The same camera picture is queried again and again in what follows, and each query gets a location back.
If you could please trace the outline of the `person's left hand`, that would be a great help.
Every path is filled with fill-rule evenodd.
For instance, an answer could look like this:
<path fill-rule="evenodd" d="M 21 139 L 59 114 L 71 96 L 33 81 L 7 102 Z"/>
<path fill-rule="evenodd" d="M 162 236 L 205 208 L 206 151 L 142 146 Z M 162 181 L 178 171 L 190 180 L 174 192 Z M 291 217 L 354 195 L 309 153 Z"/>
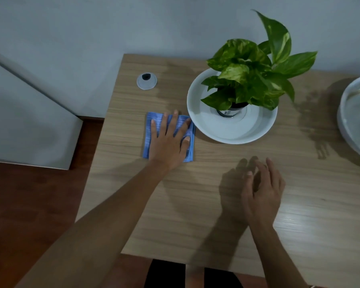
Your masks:
<path fill-rule="evenodd" d="M 163 174 L 168 174 L 183 163 L 180 161 L 180 146 L 191 124 L 191 119 L 186 119 L 174 135 L 167 135 L 168 119 L 169 113 L 165 112 L 159 130 L 157 130 L 157 138 L 150 138 L 149 162 L 147 164 L 149 169 Z"/>

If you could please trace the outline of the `person's right hand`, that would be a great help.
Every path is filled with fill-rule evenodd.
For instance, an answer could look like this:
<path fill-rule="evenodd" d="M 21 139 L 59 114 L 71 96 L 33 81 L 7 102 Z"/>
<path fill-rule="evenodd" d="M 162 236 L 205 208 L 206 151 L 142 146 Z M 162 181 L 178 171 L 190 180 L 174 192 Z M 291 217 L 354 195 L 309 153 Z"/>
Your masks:
<path fill-rule="evenodd" d="M 262 163 L 259 160 L 256 160 L 255 166 L 257 168 L 257 173 L 253 173 L 253 193 L 245 193 L 246 173 L 244 175 L 241 200 L 243 203 L 245 220 L 248 226 L 253 222 L 273 225 L 281 205 L 281 198 L 286 182 L 281 175 L 281 184 L 272 185 L 266 162 Z"/>

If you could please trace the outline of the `person's left forearm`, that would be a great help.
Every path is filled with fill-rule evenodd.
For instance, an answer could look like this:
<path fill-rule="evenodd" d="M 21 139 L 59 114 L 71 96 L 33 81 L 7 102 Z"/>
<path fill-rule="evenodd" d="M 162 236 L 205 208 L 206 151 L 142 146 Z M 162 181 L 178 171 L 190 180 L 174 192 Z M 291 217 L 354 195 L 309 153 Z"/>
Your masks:
<path fill-rule="evenodd" d="M 99 288 L 154 190 L 176 166 L 150 160 L 138 174 L 61 235 L 15 288 Z"/>

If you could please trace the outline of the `person's right forearm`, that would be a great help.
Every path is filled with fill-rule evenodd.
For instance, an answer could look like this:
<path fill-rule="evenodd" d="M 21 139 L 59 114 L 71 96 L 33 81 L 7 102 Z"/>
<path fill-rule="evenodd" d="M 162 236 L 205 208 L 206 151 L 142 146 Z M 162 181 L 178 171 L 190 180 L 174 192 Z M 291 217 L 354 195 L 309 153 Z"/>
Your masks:
<path fill-rule="evenodd" d="M 268 288 L 309 288 L 272 225 L 251 223 Z"/>

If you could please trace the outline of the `white round bowl planter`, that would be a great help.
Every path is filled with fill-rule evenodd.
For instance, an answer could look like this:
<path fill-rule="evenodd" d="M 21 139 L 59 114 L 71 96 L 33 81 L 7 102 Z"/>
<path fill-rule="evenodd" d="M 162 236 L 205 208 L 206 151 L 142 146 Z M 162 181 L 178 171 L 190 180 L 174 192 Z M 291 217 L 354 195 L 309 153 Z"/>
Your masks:
<path fill-rule="evenodd" d="M 187 94 L 187 110 L 192 122 L 207 137 L 224 144 L 248 144 L 260 139 L 273 126 L 278 107 L 270 111 L 264 107 L 248 105 L 236 111 L 233 117 L 221 116 L 216 109 L 201 101 L 216 92 L 216 89 L 208 91 L 202 81 L 219 74 L 220 72 L 208 68 L 192 82 Z"/>

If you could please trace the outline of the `small black inner pot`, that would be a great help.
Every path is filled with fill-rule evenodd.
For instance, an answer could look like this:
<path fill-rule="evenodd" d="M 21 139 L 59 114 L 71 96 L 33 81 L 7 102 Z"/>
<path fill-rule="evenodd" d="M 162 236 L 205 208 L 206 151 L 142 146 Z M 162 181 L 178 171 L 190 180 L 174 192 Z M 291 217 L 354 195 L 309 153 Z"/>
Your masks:
<path fill-rule="evenodd" d="M 231 107 L 228 110 L 224 110 L 224 111 L 217 110 L 217 113 L 222 117 L 231 118 L 239 114 L 242 111 L 242 109 L 245 109 L 246 106 L 248 106 L 247 102 L 232 103 Z"/>

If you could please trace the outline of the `green variegated pothos plant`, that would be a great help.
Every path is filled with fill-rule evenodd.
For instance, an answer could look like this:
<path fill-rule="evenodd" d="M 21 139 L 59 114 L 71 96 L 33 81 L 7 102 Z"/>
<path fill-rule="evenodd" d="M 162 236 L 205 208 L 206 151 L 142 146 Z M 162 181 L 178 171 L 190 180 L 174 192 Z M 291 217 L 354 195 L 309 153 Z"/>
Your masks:
<path fill-rule="evenodd" d="M 316 61 L 317 51 L 291 54 L 292 38 L 286 26 L 254 12 L 268 39 L 259 44 L 248 39 L 229 39 L 206 61 L 219 74 L 201 82 L 207 91 L 216 89 L 201 102 L 217 111 L 247 105 L 273 111 L 283 95 L 294 102 L 296 93 L 290 79 L 309 71 Z"/>

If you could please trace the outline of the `white marbled planter pot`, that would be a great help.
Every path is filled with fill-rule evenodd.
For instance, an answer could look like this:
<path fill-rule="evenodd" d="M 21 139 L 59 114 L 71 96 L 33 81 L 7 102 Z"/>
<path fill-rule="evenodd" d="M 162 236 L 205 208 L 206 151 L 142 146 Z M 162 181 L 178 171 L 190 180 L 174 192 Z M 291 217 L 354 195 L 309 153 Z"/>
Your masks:
<path fill-rule="evenodd" d="M 341 95 L 337 125 L 347 144 L 360 155 L 360 77 L 352 81 Z"/>

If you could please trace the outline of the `person's black shorts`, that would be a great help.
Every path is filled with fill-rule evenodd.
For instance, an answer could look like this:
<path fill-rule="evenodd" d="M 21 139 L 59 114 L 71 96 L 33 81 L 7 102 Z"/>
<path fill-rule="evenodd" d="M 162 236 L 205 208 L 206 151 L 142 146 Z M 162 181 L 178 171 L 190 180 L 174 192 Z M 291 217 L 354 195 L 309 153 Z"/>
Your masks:
<path fill-rule="evenodd" d="M 185 288 L 186 265 L 154 259 L 149 267 L 144 288 Z M 243 288 L 230 271 L 204 268 L 203 288 Z"/>

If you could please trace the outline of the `grey door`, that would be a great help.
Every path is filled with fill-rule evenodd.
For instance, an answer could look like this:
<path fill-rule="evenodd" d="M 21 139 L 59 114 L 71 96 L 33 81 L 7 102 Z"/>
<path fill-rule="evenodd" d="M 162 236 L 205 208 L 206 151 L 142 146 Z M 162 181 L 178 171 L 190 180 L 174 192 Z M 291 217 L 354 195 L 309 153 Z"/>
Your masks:
<path fill-rule="evenodd" d="M 68 170 L 82 124 L 0 56 L 0 162 Z"/>

